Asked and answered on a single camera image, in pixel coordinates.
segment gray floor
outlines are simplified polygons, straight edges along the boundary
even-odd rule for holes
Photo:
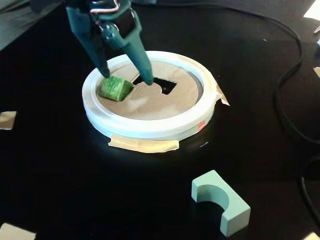
[[[37,14],[31,10],[29,0],[0,0],[0,51],[57,5],[52,4]]]

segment white round container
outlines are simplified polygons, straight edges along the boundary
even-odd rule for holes
[[[164,51],[147,51],[150,61],[164,62],[183,68],[192,73],[202,84],[203,93],[198,102],[187,111],[168,118],[157,120],[137,120],[119,116],[106,109],[97,99],[97,87],[103,77],[94,69],[85,79],[82,87],[83,105],[92,125],[103,135],[112,134],[145,140],[183,140],[198,133],[210,121],[216,101],[216,81],[212,74],[200,63],[191,58]],[[107,61],[110,72],[119,66],[130,64],[127,55]]]

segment light blue block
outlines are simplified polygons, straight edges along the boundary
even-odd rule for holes
[[[192,181],[191,197],[196,203],[212,202],[220,205],[220,231],[229,237],[249,224],[250,206],[218,175],[209,171]]]

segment green block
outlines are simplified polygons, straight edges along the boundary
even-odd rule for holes
[[[134,88],[134,85],[120,77],[111,76],[103,79],[99,95],[118,102],[123,101]]]

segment wire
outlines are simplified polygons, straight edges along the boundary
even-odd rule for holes
[[[99,4],[99,1],[93,1],[93,4]],[[115,13],[119,10],[119,3],[117,0],[113,0],[115,7],[113,8],[93,8],[90,10],[91,14],[109,14]]]
[[[305,172],[309,168],[309,166],[317,161],[320,161],[320,155],[315,156],[310,158],[303,166],[301,170],[301,175],[300,175],[300,187],[301,187],[301,192],[304,198],[304,201],[306,202],[307,207],[309,208],[309,211],[311,212],[314,220],[320,227],[320,214],[317,211],[316,207],[311,201],[311,198],[308,194],[307,188],[306,188],[306,181],[305,181]]]
[[[297,44],[297,47],[298,47],[298,60],[277,81],[275,89],[274,89],[274,94],[273,94],[274,106],[275,106],[276,112],[277,112],[282,124],[284,124],[285,126],[289,127],[292,131],[294,131],[298,136],[300,136],[302,139],[306,140],[307,142],[313,143],[313,144],[320,144],[320,140],[319,139],[313,139],[311,137],[308,137],[303,132],[301,132],[296,127],[296,125],[290,120],[290,118],[288,117],[288,115],[286,114],[286,112],[284,110],[284,107],[283,107],[282,101],[281,101],[281,97],[280,97],[280,88],[281,88],[281,86],[299,70],[299,68],[300,68],[300,66],[301,66],[301,64],[303,62],[303,47],[302,47],[301,39],[300,39],[299,35],[297,34],[297,32],[295,30],[293,30],[288,25],[282,23],[281,21],[279,21],[279,20],[277,20],[277,19],[275,19],[273,17],[265,16],[265,15],[260,14],[260,13],[251,12],[251,11],[243,10],[241,8],[232,7],[232,6],[228,6],[228,5],[224,5],[224,4],[220,4],[220,3],[215,3],[215,2],[156,3],[156,4],[138,3],[138,5],[149,6],[149,7],[169,7],[169,8],[174,8],[174,7],[200,7],[200,6],[219,7],[219,8],[224,8],[224,9],[227,9],[227,10],[231,10],[231,11],[235,11],[235,12],[251,15],[251,16],[254,16],[254,17],[262,18],[264,20],[268,20],[268,21],[274,23],[275,25],[277,25],[278,27],[280,27],[286,33],[290,34],[293,37],[293,39],[295,40],[295,42]],[[308,160],[305,163],[305,165],[302,168],[301,175],[300,175],[299,179],[300,179],[301,191],[302,191],[302,195],[304,197],[305,203],[308,206],[308,208],[309,208],[311,214],[313,215],[315,221],[320,226],[320,214],[318,213],[317,209],[315,208],[315,206],[312,203],[312,200],[310,199],[310,196],[309,196],[307,188],[306,188],[305,177],[304,177],[305,170],[307,169],[307,167],[310,164],[314,163],[315,161],[320,161],[320,156],[311,158],[310,160]]]
[[[290,78],[292,77],[300,68],[302,62],[303,62],[303,48],[302,48],[302,43],[299,35],[297,32],[289,27],[288,25],[282,23],[281,21],[265,16],[260,13],[256,12],[251,12],[247,10],[243,10],[241,8],[221,4],[221,3],[215,3],[215,2],[186,2],[186,3],[155,3],[155,4],[150,4],[150,3],[134,3],[136,5],[142,5],[142,6],[147,6],[147,7],[169,7],[169,8],[182,8],[182,7],[201,7],[201,6],[211,6],[211,7],[219,7],[219,8],[224,8],[228,9],[231,11],[251,15],[254,17],[262,18],[265,20],[268,20],[274,24],[276,24],[278,27],[280,27],[282,30],[284,30],[286,33],[290,34],[291,37],[295,40],[297,47],[298,47],[298,60],[296,64],[294,64],[286,73],[284,73],[278,80],[276,87],[274,89],[274,94],[273,94],[273,101],[275,105],[276,112],[283,124],[285,124],[287,127],[289,127],[292,131],[294,131],[297,135],[299,135],[302,139],[313,143],[313,144],[320,144],[320,139],[313,139],[311,137],[308,137],[305,135],[303,132],[301,132],[296,125],[290,120],[288,115],[286,114],[284,107],[282,105],[282,101],[280,98],[280,88],[281,86]]]

